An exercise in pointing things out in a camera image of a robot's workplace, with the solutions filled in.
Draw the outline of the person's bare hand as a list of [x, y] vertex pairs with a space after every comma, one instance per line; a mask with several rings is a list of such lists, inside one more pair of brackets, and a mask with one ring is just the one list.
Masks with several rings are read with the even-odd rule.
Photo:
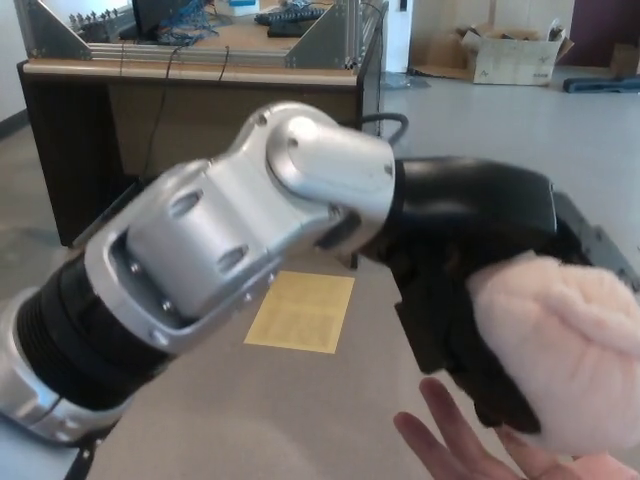
[[501, 427], [495, 433], [515, 462], [513, 470], [481, 443], [444, 384], [423, 379], [419, 391], [442, 436], [437, 439], [416, 416], [395, 415], [393, 423], [405, 443], [434, 479], [637, 479], [639, 472], [608, 454], [562, 461]]

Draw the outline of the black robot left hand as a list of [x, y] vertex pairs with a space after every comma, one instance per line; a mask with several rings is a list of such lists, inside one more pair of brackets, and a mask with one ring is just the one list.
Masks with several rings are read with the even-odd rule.
[[366, 253], [420, 371], [447, 373], [484, 425], [571, 452], [638, 442], [638, 274], [547, 177], [400, 160]]

